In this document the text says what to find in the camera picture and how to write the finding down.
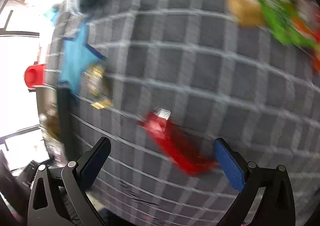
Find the long red snack pack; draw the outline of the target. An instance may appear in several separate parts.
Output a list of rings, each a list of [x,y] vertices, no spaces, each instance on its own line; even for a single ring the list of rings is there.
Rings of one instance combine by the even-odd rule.
[[[217,165],[214,158],[203,156],[200,149],[171,121],[171,112],[160,108],[149,112],[139,123],[158,147],[189,176],[207,173]]]

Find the gold small candy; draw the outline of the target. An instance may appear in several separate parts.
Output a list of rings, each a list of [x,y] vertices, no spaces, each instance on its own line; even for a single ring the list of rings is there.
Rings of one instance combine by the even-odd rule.
[[[102,63],[92,64],[84,72],[89,95],[92,97],[91,106],[98,110],[113,107],[112,86],[105,73]]]

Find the red plastic stool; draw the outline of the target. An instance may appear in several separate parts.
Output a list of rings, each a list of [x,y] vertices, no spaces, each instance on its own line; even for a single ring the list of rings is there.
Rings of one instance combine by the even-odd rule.
[[[44,84],[45,64],[33,64],[27,67],[24,73],[24,82],[28,89],[35,89]]]

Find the grey checked bed sheet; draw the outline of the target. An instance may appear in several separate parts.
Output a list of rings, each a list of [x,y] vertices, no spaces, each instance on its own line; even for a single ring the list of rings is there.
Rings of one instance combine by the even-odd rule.
[[[219,167],[189,176],[138,123],[152,110],[208,156],[222,137],[246,160],[290,176],[296,225],[319,204],[319,76],[304,50],[240,26],[226,0],[106,0],[87,16],[59,8],[46,84],[63,85],[66,42],[107,59],[113,107],[98,110],[83,74],[63,116],[69,157],[103,136],[112,149],[92,187],[109,225],[217,225],[237,196]]]

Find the green snack bag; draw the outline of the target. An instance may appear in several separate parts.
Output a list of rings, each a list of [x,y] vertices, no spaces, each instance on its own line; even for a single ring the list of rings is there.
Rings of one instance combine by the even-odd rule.
[[[314,48],[312,31],[300,18],[293,0],[258,0],[274,38],[283,45]]]

